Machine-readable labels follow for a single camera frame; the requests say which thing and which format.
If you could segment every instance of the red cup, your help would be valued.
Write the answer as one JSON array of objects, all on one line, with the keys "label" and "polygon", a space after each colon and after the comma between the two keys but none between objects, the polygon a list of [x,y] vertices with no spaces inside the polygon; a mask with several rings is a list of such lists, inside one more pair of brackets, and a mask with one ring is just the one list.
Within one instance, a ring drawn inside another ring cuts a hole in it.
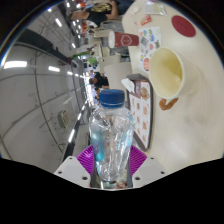
[{"label": "red cup", "polygon": [[110,48],[125,47],[125,46],[138,46],[139,37],[129,33],[119,33],[110,31],[108,36],[108,42]]}]

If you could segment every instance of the blue bottle cap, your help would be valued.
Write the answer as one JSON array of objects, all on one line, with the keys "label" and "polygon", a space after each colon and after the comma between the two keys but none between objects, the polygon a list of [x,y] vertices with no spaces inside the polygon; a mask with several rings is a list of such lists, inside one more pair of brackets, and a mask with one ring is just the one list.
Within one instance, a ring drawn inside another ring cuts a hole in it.
[{"label": "blue bottle cap", "polygon": [[100,92],[100,103],[103,107],[118,108],[124,105],[124,91],[106,89]]}]

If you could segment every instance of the table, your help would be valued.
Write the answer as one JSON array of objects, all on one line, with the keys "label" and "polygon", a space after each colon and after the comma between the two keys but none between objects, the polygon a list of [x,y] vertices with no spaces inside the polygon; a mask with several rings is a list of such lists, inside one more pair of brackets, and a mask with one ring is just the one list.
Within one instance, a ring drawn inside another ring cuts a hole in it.
[{"label": "table", "polygon": [[[154,92],[151,146],[146,155],[156,157],[169,173],[173,173],[189,165],[222,158],[224,73],[218,55],[200,29],[180,12],[167,4],[164,5],[167,16],[150,15],[152,21],[141,26],[144,1],[135,0],[124,15],[122,24],[126,33],[136,35],[139,29],[159,26],[162,46],[181,53],[200,70],[199,90],[181,97],[170,110],[160,109],[160,98]],[[134,7],[140,7],[140,11],[135,15],[131,13]],[[190,21],[196,29],[196,35],[189,38],[179,34],[171,22],[174,15],[180,15]],[[138,69],[139,47],[129,47],[129,53],[133,74],[140,73],[149,77]]]}]

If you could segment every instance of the napkin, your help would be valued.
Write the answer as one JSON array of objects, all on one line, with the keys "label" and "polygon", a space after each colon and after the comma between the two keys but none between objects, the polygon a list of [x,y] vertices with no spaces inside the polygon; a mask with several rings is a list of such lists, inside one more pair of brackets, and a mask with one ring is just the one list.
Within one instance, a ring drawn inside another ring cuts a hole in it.
[{"label": "napkin", "polygon": [[134,7],[133,9],[130,10],[130,13],[135,15],[141,8],[140,7]]},{"label": "napkin", "polygon": [[135,85],[130,79],[122,79],[121,82],[129,92],[135,92]]}]

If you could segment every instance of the menu card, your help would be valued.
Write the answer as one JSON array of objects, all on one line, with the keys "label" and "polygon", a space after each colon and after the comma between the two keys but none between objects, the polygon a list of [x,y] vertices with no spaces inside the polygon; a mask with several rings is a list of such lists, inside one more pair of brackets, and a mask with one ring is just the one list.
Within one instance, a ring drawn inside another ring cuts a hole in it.
[{"label": "menu card", "polygon": [[151,131],[151,86],[146,81],[133,82],[135,92],[129,92],[130,110],[136,121],[135,133],[147,150]]},{"label": "menu card", "polygon": [[160,27],[148,27],[139,30],[139,47],[140,58],[139,68],[149,73],[150,59],[157,48],[161,46],[161,30]]}]

